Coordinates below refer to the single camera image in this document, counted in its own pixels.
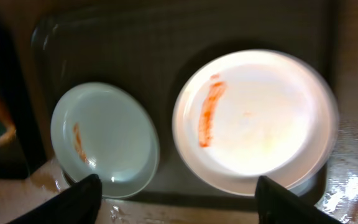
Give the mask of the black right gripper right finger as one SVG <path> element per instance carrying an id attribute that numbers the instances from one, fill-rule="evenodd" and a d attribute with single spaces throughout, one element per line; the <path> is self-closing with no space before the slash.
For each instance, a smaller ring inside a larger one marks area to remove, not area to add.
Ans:
<path id="1" fill-rule="evenodd" d="M 259 224 L 341 224 L 263 175 L 255 190 Z"/>

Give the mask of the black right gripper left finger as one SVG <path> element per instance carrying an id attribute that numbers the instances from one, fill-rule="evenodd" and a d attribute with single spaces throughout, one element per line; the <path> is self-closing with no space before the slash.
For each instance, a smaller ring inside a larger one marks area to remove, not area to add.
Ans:
<path id="1" fill-rule="evenodd" d="M 9 224 L 94 224 L 101 200 L 101 180 L 91 174 Z"/>

